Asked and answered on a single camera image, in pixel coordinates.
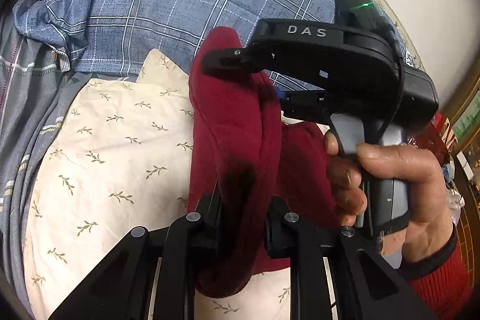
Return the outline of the red sleeve forearm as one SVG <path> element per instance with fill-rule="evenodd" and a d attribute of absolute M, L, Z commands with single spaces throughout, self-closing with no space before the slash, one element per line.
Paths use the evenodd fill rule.
<path fill-rule="evenodd" d="M 403 259 L 398 269 L 438 319 L 455 319 L 472 296 L 469 273 L 460 251 L 456 229 L 453 229 L 448 242 L 439 251 L 415 263 Z"/>

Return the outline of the right hand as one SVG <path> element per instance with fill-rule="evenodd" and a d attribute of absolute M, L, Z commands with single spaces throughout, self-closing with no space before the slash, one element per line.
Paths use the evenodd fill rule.
<path fill-rule="evenodd" d="M 369 174 L 402 183 L 408 205 L 408 227 L 384 237 L 382 255 L 400 251 L 402 260 L 412 264 L 434 255 L 448 243 L 453 221 L 443 174 L 431 151 L 411 145 L 359 144 L 355 158 L 340 157 L 333 132 L 325 134 L 325 147 L 330 156 L 327 177 L 342 226 L 353 226 L 366 211 L 368 201 L 360 183 L 363 174 Z"/>

